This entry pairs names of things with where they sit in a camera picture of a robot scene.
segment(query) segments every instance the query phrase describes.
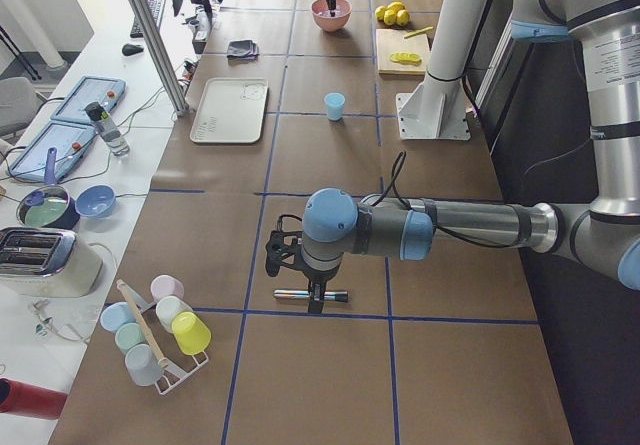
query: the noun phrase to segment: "wooden table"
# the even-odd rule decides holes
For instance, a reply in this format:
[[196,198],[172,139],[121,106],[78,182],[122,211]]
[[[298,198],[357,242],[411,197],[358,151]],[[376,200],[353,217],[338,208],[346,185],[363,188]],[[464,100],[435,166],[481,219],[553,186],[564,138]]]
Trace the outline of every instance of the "wooden table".
[[[272,297],[306,287],[264,271],[276,217],[324,187],[381,191],[400,150],[405,196],[501,199],[476,125],[468,142],[400,141],[395,94],[420,78],[375,73],[372,10],[393,0],[349,0],[333,34],[312,1],[225,0],[187,98],[197,106],[210,77],[268,79],[261,140],[195,145],[193,115],[178,120],[118,272],[147,299],[155,276],[179,278],[213,331],[211,363],[161,397],[131,382],[97,329],[52,444],[572,443],[516,251],[438,237],[422,262],[345,256],[329,285],[351,300],[322,316]],[[412,28],[437,24],[442,0],[403,1]],[[246,38],[259,59],[229,63],[228,42]],[[346,96],[341,122],[324,116],[330,91]]]

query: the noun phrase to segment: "white table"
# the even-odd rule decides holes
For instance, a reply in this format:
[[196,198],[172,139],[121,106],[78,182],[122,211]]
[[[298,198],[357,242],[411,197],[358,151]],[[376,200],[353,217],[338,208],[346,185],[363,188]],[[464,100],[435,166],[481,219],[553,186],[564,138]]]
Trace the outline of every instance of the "white table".
[[[181,25],[180,19],[170,15],[170,1],[165,7],[161,34],[177,75],[185,58],[195,59],[191,46],[191,32]],[[143,105],[158,89],[161,82],[148,51],[125,57],[121,53],[124,43],[144,44],[142,39],[129,38],[133,13],[127,3],[114,10],[113,23],[99,30],[74,62],[51,97],[65,96],[83,75],[121,78],[127,82],[126,95],[112,116],[122,122],[131,112]],[[48,122],[59,102],[46,104],[21,137],[18,145],[27,145]],[[116,272],[115,262],[120,262],[131,232],[145,201],[149,183],[162,157],[173,127],[175,115],[166,93],[161,93],[149,109],[139,112],[126,139],[131,152],[125,157],[111,157],[108,171],[94,178],[74,180],[64,187],[77,197],[86,188],[108,184],[117,195],[134,194],[135,197],[118,198],[113,214],[104,219],[81,218],[75,231],[87,243],[100,243],[107,247],[94,249],[103,259],[103,267],[92,291],[80,298],[49,299],[47,316],[53,317],[56,328],[74,337],[66,324],[70,324],[84,336],[89,336],[96,324],[107,292]],[[12,154],[9,162],[17,154]],[[100,139],[67,177],[84,177],[101,172],[107,165],[109,150]],[[2,165],[4,177],[6,166]],[[0,182],[7,196],[22,199],[37,185],[17,183],[14,180]],[[0,228],[19,226],[16,219],[17,203],[8,199],[0,201]],[[27,306],[38,297],[18,295],[0,286],[0,377],[28,382],[45,388],[69,391],[82,360],[86,346],[82,342],[69,342],[52,334],[42,337],[36,334],[38,322]],[[46,444],[56,426],[56,421],[0,414],[2,443],[6,445]]]

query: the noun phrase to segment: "white toaster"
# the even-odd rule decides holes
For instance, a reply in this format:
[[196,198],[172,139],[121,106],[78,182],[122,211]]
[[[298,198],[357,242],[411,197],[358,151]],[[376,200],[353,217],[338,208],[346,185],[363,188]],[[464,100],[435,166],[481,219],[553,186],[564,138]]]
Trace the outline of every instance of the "white toaster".
[[21,295],[81,297],[91,290],[102,259],[70,230],[0,230],[0,283]]

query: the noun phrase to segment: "yellow cup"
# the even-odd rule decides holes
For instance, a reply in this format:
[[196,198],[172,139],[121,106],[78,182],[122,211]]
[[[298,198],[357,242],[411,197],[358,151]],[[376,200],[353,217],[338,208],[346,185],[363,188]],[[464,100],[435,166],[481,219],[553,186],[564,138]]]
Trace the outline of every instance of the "yellow cup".
[[185,355],[204,352],[211,343],[211,330],[193,312],[182,312],[171,322],[178,347]]

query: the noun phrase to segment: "pile of lemons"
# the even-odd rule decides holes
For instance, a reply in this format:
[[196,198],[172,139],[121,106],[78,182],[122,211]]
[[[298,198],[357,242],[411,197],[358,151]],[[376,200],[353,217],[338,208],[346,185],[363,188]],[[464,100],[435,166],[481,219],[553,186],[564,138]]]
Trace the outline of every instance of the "pile of lemons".
[[404,27],[411,20],[409,10],[404,6],[402,2],[391,2],[386,7],[380,5],[376,8],[376,19],[382,20],[385,25],[398,25]]

